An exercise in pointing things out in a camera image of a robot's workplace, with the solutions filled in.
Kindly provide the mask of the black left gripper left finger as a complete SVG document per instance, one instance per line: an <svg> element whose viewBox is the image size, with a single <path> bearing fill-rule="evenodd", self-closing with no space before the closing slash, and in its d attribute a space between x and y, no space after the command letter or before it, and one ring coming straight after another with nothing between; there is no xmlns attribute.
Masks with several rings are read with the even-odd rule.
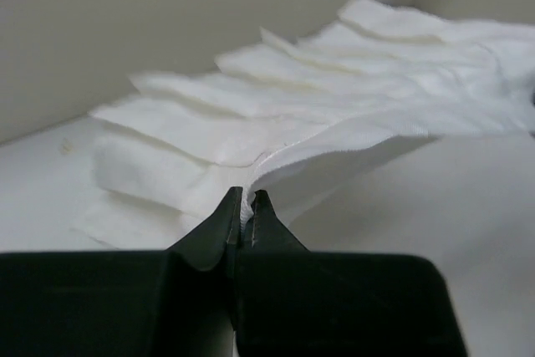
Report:
<svg viewBox="0 0 535 357"><path fill-rule="evenodd" d="M162 250L5 252L4 356L230 356L227 245L242 191Z"/></svg>

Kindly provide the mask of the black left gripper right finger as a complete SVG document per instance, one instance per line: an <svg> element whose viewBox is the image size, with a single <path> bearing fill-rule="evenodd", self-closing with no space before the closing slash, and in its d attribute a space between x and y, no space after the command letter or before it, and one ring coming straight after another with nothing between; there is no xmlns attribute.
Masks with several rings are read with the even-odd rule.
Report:
<svg viewBox="0 0 535 357"><path fill-rule="evenodd" d="M241 356L461 356L446 280L406 254L315 252L253 203L234 268Z"/></svg>

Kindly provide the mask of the white pleated skirt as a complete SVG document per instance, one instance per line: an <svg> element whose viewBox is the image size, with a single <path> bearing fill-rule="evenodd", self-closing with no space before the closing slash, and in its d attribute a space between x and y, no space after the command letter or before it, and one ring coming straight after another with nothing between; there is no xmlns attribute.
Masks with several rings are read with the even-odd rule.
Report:
<svg viewBox="0 0 535 357"><path fill-rule="evenodd" d="M149 72L91 112L101 197L77 228L107 247L170 246L234 186L291 222L345 182L444 137L534 128L534 28L350 0L294 43L261 41L197 76Z"/></svg>

